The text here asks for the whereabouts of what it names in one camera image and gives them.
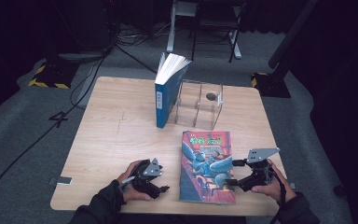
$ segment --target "illustrated book cover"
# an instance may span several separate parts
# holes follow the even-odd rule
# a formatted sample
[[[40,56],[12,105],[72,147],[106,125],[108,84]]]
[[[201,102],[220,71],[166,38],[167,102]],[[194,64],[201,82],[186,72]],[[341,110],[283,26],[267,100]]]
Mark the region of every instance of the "illustrated book cover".
[[[190,63],[190,60],[177,54],[170,53],[167,59],[164,53],[161,54],[155,80],[156,121],[159,128],[164,128],[168,121]]]
[[[230,132],[183,132],[180,201],[235,204]]]

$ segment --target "hand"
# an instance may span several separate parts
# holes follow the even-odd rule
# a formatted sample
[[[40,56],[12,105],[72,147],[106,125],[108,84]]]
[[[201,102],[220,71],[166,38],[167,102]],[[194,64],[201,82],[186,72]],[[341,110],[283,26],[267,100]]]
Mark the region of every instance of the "hand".
[[[294,199],[296,197],[296,193],[292,190],[292,188],[290,188],[289,182],[287,182],[281,171],[278,170],[276,165],[273,164],[271,160],[268,160],[268,162],[272,164],[272,169],[275,171],[275,173],[278,175],[278,177],[284,184],[284,187],[286,189],[286,202],[289,202],[290,200]],[[275,176],[272,177],[271,183],[266,186],[252,187],[252,192],[265,194],[273,198],[275,201],[277,201],[277,203],[281,203],[281,186]]]
[[[117,178],[118,183],[121,183],[125,179],[127,179],[130,176],[132,170],[135,168],[135,166],[139,162],[141,162],[141,161],[133,161],[127,168],[126,172],[124,172]],[[125,189],[127,191],[123,193],[124,203],[126,203],[129,200],[140,200],[140,201],[150,201],[151,200],[150,196],[147,195],[146,193],[142,193],[142,192],[135,190],[132,186],[132,183],[128,184],[125,187]]]

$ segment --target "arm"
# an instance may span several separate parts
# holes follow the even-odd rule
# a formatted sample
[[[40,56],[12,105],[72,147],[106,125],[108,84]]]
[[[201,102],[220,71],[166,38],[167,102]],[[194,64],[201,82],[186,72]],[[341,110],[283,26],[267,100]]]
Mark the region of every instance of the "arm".
[[[280,208],[278,214],[279,221],[282,224],[320,223],[319,218],[310,211],[310,204],[306,197],[302,193],[294,192],[292,188],[290,188],[289,183],[275,165],[272,165],[272,169],[278,175],[286,189],[285,203]],[[266,194],[273,198],[278,204],[281,204],[281,187],[275,176],[272,178],[271,183],[266,186],[254,186],[252,192]]]
[[[150,201],[149,195],[136,191],[131,184],[127,185],[124,194],[118,189],[119,183],[129,177],[131,171],[139,162],[132,162],[126,172],[121,174],[117,180],[112,181],[110,185],[94,195],[89,205],[79,206],[69,223],[112,223],[117,217],[117,213],[120,212],[122,204],[126,204],[129,200]]]

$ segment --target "transparent box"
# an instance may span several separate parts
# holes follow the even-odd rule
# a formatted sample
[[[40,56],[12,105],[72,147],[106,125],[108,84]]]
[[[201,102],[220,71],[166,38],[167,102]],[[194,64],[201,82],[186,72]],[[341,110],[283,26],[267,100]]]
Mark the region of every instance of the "transparent box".
[[[223,86],[183,80],[169,123],[213,130],[223,106]]]

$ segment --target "chair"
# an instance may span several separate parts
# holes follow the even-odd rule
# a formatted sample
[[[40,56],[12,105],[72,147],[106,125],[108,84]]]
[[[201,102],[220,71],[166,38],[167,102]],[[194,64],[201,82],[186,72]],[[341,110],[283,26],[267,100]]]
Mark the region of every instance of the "chair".
[[[237,44],[238,30],[240,27],[240,18],[245,9],[247,0],[199,0],[196,9],[196,15],[193,25],[194,31],[193,49],[191,60],[194,61],[194,52],[196,44],[225,44],[223,41],[229,40],[231,46],[231,55],[229,62],[231,63],[234,49]],[[236,13],[234,7],[240,7],[240,12]],[[219,42],[199,42],[197,41],[198,31],[211,30],[214,32],[227,32],[223,40]]]

